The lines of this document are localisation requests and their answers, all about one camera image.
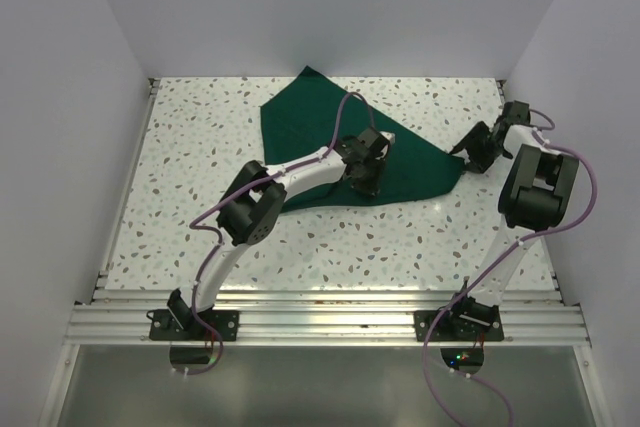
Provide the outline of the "green surgical cloth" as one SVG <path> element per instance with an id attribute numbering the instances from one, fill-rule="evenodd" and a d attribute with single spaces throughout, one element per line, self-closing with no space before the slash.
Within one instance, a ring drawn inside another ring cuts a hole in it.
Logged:
<path id="1" fill-rule="evenodd" d="M 345 94 L 323 74 L 305 67 L 294 81 L 261 106 L 265 163 L 290 162 L 328 146 Z M 371 121 L 377 129 L 395 135 L 378 195 L 362 195 L 346 182 L 322 185 L 286 202 L 285 212 L 422 201 L 453 190 L 464 171 L 463 159 L 445 153 L 377 110 L 369 114 L 360 100 L 351 98 L 346 102 L 339 134 L 342 138 L 358 135 Z"/>

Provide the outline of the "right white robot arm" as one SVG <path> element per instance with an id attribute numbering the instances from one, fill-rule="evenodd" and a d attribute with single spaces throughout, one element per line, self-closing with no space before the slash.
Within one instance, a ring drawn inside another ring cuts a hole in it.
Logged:
<path id="1" fill-rule="evenodd" d="M 493 126 L 479 122 L 451 149 L 467 155 L 466 170 L 484 173 L 500 157 L 512 161 L 498 198 L 498 230 L 480 271 L 463 283 L 439 325 L 468 339 L 498 323 L 504 292 L 541 232 L 562 222 L 579 160 L 544 145 L 527 103 L 504 104 Z"/>

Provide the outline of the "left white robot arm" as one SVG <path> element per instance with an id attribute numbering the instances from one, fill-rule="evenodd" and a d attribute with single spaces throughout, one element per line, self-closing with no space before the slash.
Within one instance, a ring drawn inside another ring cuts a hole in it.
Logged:
<path id="1" fill-rule="evenodd" d="M 221 200 L 191 224 L 216 235 L 214 246 L 198 268 L 191 301 L 174 290 L 167 302 L 172 326 L 185 339 L 201 337 L 208 326 L 205 311 L 213 307 L 233 267 L 249 247 L 265 240 L 285 203 L 316 187 L 348 182 L 357 193 L 374 197 L 395 135 L 373 127 L 358 136 L 334 138 L 326 147 L 282 164 L 246 163 Z"/>

